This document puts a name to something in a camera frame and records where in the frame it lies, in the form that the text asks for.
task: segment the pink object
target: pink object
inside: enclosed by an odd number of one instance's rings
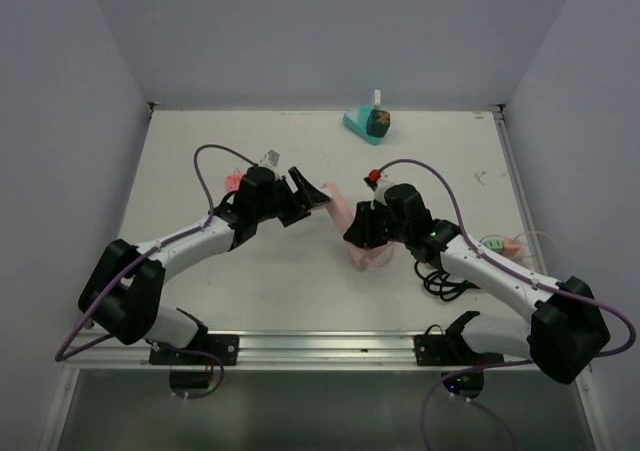
[[[240,181],[242,180],[242,173],[232,174],[231,176],[227,176],[224,180],[224,185],[227,188],[227,192],[237,191],[240,187]]]
[[[335,224],[338,228],[338,231],[340,231],[340,235],[343,235],[347,231],[347,229],[349,229],[351,223],[353,223],[353,213],[351,212],[351,209],[345,202],[335,183],[325,183],[323,188],[331,191],[331,203],[329,203],[329,205],[327,206],[327,211],[329,211],[329,216],[331,216],[333,224]],[[382,266],[389,263],[389,261],[391,261],[391,259],[393,258],[393,248],[391,248],[389,259],[381,264],[371,263],[372,260],[380,256],[387,250],[387,248],[392,246],[392,243],[369,250],[356,248],[353,244],[347,243],[346,241],[345,244],[347,245],[347,248],[349,248],[349,252],[353,257],[356,269],[358,271],[364,271],[365,269],[367,269],[367,266],[381,268]]]

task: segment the white table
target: white table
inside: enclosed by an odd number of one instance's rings
[[[122,226],[125,240],[164,236],[205,214],[192,165],[194,150],[204,143],[230,146],[254,160],[274,149],[283,173],[295,165],[318,186],[333,181],[352,205],[371,199],[362,181],[371,169],[400,157],[424,160],[452,185],[474,236],[523,231],[491,113],[392,112],[385,141],[371,146],[344,127],[341,111],[158,111]],[[201,166],[218,202],[224,178],[246,163],[209,150],[202,153]],[[434,217],[455,222],[446,192],[426,171],[398,165],[389,178],[415,185]],[[162,303],[217,330],[415,331],[434,323],[444,327],[470,309],[515,315],[482,292],[449,304],[426,296],[413,263],[398,246],[386,267],[357,271],[322,211],[287,229],[278,221],[261,224],[257,235],[232,253],[174,278]]]

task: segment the green object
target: green object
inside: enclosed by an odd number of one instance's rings
[[[482,244],[498,254],[500,254],[504,249],[504,242],[502,239],[485,239]]]

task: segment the purple cable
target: purple cable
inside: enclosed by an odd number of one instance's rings
[[[436,178],[438,178],[438,180],[442,183],[442,185],[447,190],[447,193],[449,194],[449,198],[451,199],[451,204],[453,204],[453,209],[454,209],[454,211],[456,213],[456,218],[458,220],[458,226],[460,226],[460,234],[464,238],[464,240],[467,243],[467,245],[474,252],[477,253],[478,252],[478,247],[471,240],[471,237],[469,236],[469,233],[467,233],[467,230],[466,230],[466,228],[464,226],[464,221],[462,219],[462,212],[460,211],[460,206],[458,205],[458,200],[456,199],[455,194],[453,193],[453,190],[451,189],[451,186],[449,186],[449,183],[447,183],[446,179],[444,179],[444,176],[442,176],[433,167],[429,166],[426,163],[423,163],[422,161],[418,161],[416,159],[396,159],[394,161],[391,161],[391,162],[385,164],[378,171],[380,171],[382,173],[383,171],[385,171],[386,169],[390,168],[391,166],[394,166],[396,164],[401,164],[401,163],[415,164],[416,166],[420,166],[421,168],[426,169],[431,174],[433,174]],[[485,259],[487,262],[491,263],[496,268],[498,268],[501,271],[507,273],[508,275],[518,279],[519,281],[522,281],[524,283],[533,285],[533,281],[531,280],[531,278],[529,278],[529,276],[526,276],[524,274],[520,274],[517,271],[514,271],[514,270],[504,266],[502,263],[498,262],[497,260],[495,260],[491,256],[489,256],[489,253],[482,253],[480,256],[483,259]],[[627,318],[624,314],[622,314],[620,311],[618,311],[617,309],[613,308],[612,306],[610,306],[610,305],[608,305],[606,303],[603,303],[601,301],[595,300],[595,299],[590,299],[590,298],[585,298],[583,296],[578,296],[576,294],[569,293],[567,291],[555,288],[553,286],[547,286],[547,285],[542,284],[542,283],[538,284],[538,288],[543,289],[545,291],[548,291],[550,293],[559,294],[560,296],[564,296],[565,298],[568,298],[568,299],[573,299],[573,300],[576,300],[576,301],[580,301],[581,303],[588,304],[590,306],[596,306],[597,308],[600,308],[600,309],[603,309],[605,311],[608,311],[609,313],[613,314],[618,319],[620,319],[627,326],[627,328],[629,329],[629,338],[627,339],[627,341],[623,345],[621,345],[621,346],[619,346],[617,348],[614,348],[614,349],[611,349],[611,350],[608,350],[608,351],[602,351],[602,352],[598,353],[597,357],[614,356],[616,354],[623,353],[624,351],[629,349],[631,346],[633,346],[633,344],[636,342],[636,329],[635,329],[633,323],[631,322],[631,320],[629,320],[629,318]],[[466,373],[473,372],[473,371],[482,371],[483,369],[510,368],[512,366],[520,366],[520,365],[523,365],[523,364],[530,364],[530,363],[531,363],[531,361],[525,360],[525,361],[513,361],[513,362],[509,362],[509,363],[500,363],[500,364],[494,364],[494,365],[474,366],[472,368],[466,368],[466,369],[462,369],[460,371],[454,371],[453,373],[449,373],[446,376],[444,376],[441,380],[439,380],[431,388],[429,393],[427,393],[427,396],[425,397],[424,401],[422,402],[422,407],[420,408],[420,433],[422,434],[422,440],[423,440],[426,448],[427,449],[433,449],[431,447],[431,445],[429,444],[429,440],[427,438],[427,432],[426,432],[426,428],[425,428],[425,411],[426,411],[426,408],[427,408],[427,404],[429,403],[429,399],[431,399],[431,396],[433,395],[433,393],[436,390],[436,388],[442,382],[444,382],[445,379],[448,379],[448,378],[453,377],[453,376],[458,376],[460,374],[466,374]],[[515,435],[513,434],[512,430],[507,425],[506,421],[502,417],[500,417],[497,413],[492,412],[492,414],[494,414],[507,427],[507,430],[509,431],[509,434],[512,437],[512,441],[514,441],[514,447],[516,449],[519,449],[518,444],[515,441]]]
[[[211,198],[211,193],[209,192],[209,188],[207,187],[207,183],[205,182],[204,178],[202,177],[202,172],[200,171],[200,165],[198,163],[198,156],[200,155],[200,152],[204,149],[207,148],[215,148],[215,149],[221,149],[223,151],[227,151],[228,153],[233,154],[234,156],[239,157],[240,159],[245,160],[246,162],[248,162],[249,164],[251,164],[252,166],[255,166],[256,163],[252,160],[250,160],[249,158],[243,156],[242,154],[238,153],[237,151],[234,151],[231,148],[228,148],[226,146],[222,146],[219,144],[204,144],[202,146],[200,146],[198,149],[196,149],[196,151],[193,154],[193,167],[195,169],[196,172],[196,176],[198,177],[198,181],[200,182],[200,185],[202,186],[202,190],[204,191],[204,194],[207,198],[207,202],[209,203],[209,214],[207,216],[207,219],[204,222],[203,227],[209,226],[209,224],[211,224],[211,221],[213,221],[213,216],[214,216],[214,212],[215,212],[215,206],[213,204],[213,198]],[[179,239],[182,238],[186,238],[187,236],[190,236],[198,231],[201,231],[201,227],[200,226],[194,226],[193,228],[187,229],[185,231],[182,231],[178,234],[175,234],[174,236],[170,236],[167,239],[165,239],[164,241],[162,241],[160,243],[160,247],[164,247],[167,246],[171,243],[174,243],[175,241],[178,241]],[[112,335],[110,334],[106,334],[104,336],[100,336],[99,338],[79,347],[74,349],[73,351],[66,353],[65,351],[67,351],[67,349],[69,349],[69,346],[71,345],[71,343],[73,342],[73,340],[76,338],[76,336],[78,336],[78,334],[80,333],[80,331],[82,330],[82,328],[85,326],[85,324],[87,324],[87,322],[91,319],[91,317],[93,316],[93,313],[96,311],[96,309],[98,309],[98,307],[102,304],[102,302],[106,299],[106,297],[109,295],[109,293],[113,290],[113,288],[116,287],[116,285],[122,280],[122,278],[124,278],[125,276],[131,274],[138,266],[140,266],[140,264],[142,264],[142,262],[151,257],[156,251],[158,251],[158,247],[154,246],[152,248],[150,248],[146,253],[141,254],[140,256],[138,256],[136,259],[134,259],[128,266],[126,266],[122,271],[120,271],[111,281],[109,281],[109,284],[107,284],[105,286],[105,288],[100,291],[100,294],[98,294],[98,296],[96,297],[96,299],[93,301],[93,303],[91,303],[91,306],[89,306],[89,308],[84,312],[84,314],[82,315],[82,317],[80,318],[80,320],[76,323],[76,325],[73,327],[73,329],[71,330],[71,332],[69,333],[69,335],[65,338],[65,340],[63,341],[62,345],[60,346],[60,348],[58,349],[58,351],[56,352],[55,355],[55,360],[57,362],[61,362],[61,361],[65,361],[67,359],[69,359],[72,356],[75,356],[76,354],[89,349],[93,346],[95,346],[96,344],[102,343],[103,341],[106,341],[107,339],[110,339],[112,337]]]
[[[190,356],[203,356],[207,359],[210,359],[220,367],[220,376],[218,376],[218,380],[216,381],[216,384],[214,384],[213,386],[209,386],[209,389],[207,389],[203,393],[183,394],[181,396],[182,398],[189,399],[189,400],[206,398],[207,396],[211,395],[216,389],[220,387],[220,385],[222,384],[222,381],[224,380],[224,365],[222,364],[222,361],[217,356],[211,353],[207,353],[205,351],[194,351],[191,349],[176,348],[175,346],[172,346],[168,343],[159,343],[159,344],[162,346],[166,346],[168,349],[170,349],[174,353],[188,354]]]

